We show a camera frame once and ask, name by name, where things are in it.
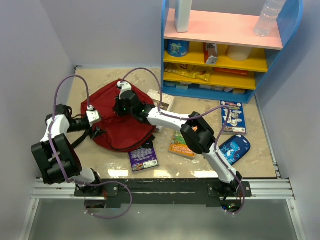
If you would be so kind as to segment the red backpack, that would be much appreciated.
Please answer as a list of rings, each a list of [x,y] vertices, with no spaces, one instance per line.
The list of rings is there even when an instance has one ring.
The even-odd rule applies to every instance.
[[[78,147],[87,136],[93,136],[100,129],[100,135],[93,138],[93,141],[108,150],[128,153],[143,145],[156,130],[155,126],[143,124],[137,121],[132,115],[118,116],[114,107],[116,96],[120,89],[115,80],[102,87],[89,97],[90,104],[95,107],[101,116],[101,121],[93,125],[93,130],[86,130],[71,146]]]

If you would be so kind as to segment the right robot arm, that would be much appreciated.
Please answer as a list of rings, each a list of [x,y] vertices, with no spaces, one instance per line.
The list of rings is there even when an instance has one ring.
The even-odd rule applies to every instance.
[[[178,114],[161,110],[153,104],[143,103],[138,95],[128,90],[115,98],[115,112],[119,116],[131,115],[138,122],[178,131],[190,150],[202,155],[217,173],[223,192],[230,197],[244,191],[241,174],[233,168],[220,149],[215,132],[201,114]]]

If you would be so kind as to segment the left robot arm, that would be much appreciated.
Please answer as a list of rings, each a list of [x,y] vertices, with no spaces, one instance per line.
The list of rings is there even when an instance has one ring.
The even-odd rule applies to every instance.
[[[101,177],[95,170],[82,167],[75,148],[86,137],[94,138],[101,132],[94,128],[101,117],[92,105],[75,117],[72,113],[70,106],[56,105],[45,119],[44,137],[31,146],[31,153],[44,184],[74,183],[82,193],[99,196],[104,190]]]

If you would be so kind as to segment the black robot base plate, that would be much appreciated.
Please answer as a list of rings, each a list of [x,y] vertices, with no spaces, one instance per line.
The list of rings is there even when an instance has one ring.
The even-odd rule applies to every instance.
[[[205,205],[226,207],[235,198],[251,197],[248,181],[243,181],[244,193],[226,191],[217,178],[151,178],[151,179],[103,179],[100,187],[75,188],[76,197],[87,200],[102,198],[107,208],[120,208],[123,204],[145,205]]]

